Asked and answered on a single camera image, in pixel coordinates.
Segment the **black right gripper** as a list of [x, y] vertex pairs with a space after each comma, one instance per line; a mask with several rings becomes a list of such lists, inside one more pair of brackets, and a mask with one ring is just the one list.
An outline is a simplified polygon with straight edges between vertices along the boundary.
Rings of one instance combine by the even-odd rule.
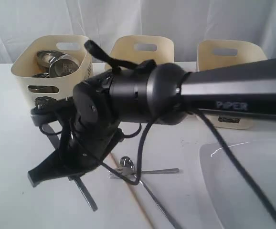
[[59, 100], [67, 138], [38, 166], [28, 171], [32, 187], [98, 168], [120, 141], [120, 120], [113, 110], [110, 83], [83, 81], [70, 99]]

